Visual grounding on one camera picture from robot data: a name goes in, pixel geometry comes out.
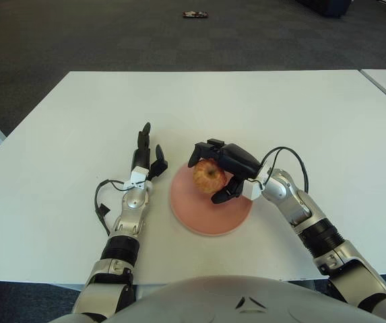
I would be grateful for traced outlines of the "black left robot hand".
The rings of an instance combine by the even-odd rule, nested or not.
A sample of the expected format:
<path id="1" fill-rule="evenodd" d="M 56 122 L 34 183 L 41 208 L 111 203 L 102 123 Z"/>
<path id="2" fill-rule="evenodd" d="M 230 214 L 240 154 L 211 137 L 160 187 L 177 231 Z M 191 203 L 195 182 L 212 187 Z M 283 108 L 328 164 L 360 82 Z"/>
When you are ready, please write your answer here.
<path id="1" fill-rule="evenodd" d="M 137 149 L 133 153 L 131 169 L 136 166 L 148 171 L 146 180 L 151 181 L 154 177 L 159 177 L 168 168 L 168 162 L 164 157 L 163 150 L 159 144 L 156 146 L 156 161 L 150 163 L 150 131 L 151 124 L 145 123 L 143 129 L 138 132 Z"/>

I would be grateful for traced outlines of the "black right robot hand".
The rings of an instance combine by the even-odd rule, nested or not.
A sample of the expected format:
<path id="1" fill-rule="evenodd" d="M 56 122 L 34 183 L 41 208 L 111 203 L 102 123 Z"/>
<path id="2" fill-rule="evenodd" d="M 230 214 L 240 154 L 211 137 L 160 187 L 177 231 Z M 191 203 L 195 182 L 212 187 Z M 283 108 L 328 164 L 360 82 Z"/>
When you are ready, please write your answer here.
<path id="1" fill-rule="evenodd" d="M 211 197 L 213 204 L 221 204 L 238 198 L 244 181 L 255 179 L 261 169 L 261 163 L 250 153 L 234 143 L 225 144 L 218 139 L 208 139 L 195 144 L 187 166 L 192 168 L 201 159 L 213 159 L 217 166 L 232 174 L 228 184 Z"/>

